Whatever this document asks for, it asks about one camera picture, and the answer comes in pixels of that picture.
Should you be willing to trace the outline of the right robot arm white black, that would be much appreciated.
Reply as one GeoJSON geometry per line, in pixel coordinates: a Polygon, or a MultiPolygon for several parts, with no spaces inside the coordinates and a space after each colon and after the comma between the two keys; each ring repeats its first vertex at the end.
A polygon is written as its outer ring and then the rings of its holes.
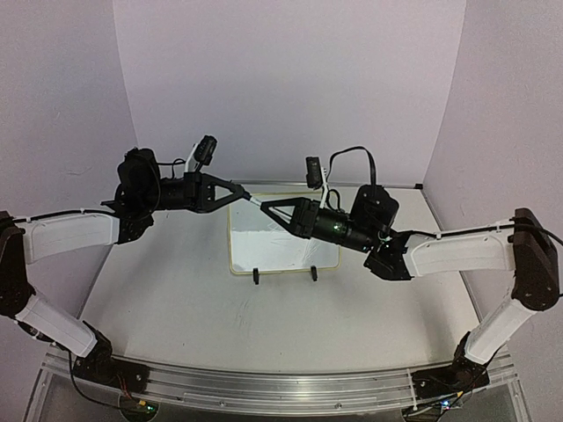
{"type": "Polygon", "coordinates": [[[428,233],[392,229],[399,204],[376,185],[361,186],[348,213],[304,197],[255,203],[293,236],[365,253],[365,267],[382,280],[512,272],[511,292],[462,340],[454,359],[457,366],[485,365],[525,322],[561,297],[555,246],[559,240],[528,208],[518,208],[511,219],[492,225],[428,233]]]}

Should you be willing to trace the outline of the yellow framed small whiteboard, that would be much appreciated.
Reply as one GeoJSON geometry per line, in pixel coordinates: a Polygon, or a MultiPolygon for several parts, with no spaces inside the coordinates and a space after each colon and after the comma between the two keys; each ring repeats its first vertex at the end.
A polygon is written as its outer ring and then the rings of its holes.
{"type": "Polygon", "coordinates": [[[229,205],[229,265],[236,275],[335,270],[340,266],[338,245],[293,236],[256,204],[239,200],[229,205]]]}

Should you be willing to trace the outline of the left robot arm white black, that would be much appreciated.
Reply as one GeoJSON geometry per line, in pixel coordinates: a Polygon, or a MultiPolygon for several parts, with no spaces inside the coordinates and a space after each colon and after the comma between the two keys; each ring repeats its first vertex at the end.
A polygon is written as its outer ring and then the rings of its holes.
{"type": "Polygon", "coordinates": [[[131,149],[118,167],[120,183],[103,209],[79,208],[15,218],[1,213],[1,314],[33,334],[84,358],[99,382],[111,382],[118,363],[98,348],[101,334],[49,302],[27,279],[27,267],[43,258],[93,246],[127,244],[153,225],[157,211],[209,214],[249,199],[239,184],[201,172],[215,149],[206,139],[193,148],[181,178],[164,178],[152,149],[131,149]]]}

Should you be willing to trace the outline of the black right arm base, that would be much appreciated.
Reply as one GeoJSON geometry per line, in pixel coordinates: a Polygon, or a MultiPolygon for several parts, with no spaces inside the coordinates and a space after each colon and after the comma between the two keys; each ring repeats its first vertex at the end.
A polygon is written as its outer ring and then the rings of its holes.
{"type": "Polygon", "coordinates": [[[486,366],[470,360],[452,361],[449,365],[413,373],[413,387],[418,399],[469,392],[489,384],[486,366]]]}

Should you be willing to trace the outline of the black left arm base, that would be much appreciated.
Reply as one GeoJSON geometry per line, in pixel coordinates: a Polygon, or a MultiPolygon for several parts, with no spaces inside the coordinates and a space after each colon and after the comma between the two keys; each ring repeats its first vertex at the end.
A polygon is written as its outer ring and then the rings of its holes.
{"type": "Polygon", "coordinates": [[[86,325],[97,340],[85,357],[76,357],[71,373],[82,380],[121,389],[126,393],[143,393],[150,374],[148,366],[113,356],[111,341],[93,326],[86,325]]]}

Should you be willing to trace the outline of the white marker pen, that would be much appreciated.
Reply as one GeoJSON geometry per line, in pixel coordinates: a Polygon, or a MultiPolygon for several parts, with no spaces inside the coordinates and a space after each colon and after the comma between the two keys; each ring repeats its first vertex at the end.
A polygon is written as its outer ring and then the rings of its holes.
{"type": "Polygon", "coordinates": [[[261,207],[261,204],[262,204],[262,202],[260,200],[258,200],[257,198],[255,198],[254,196],[252,196],[252,201],[249,201],[249,202],[256,207],[261,207]]]}

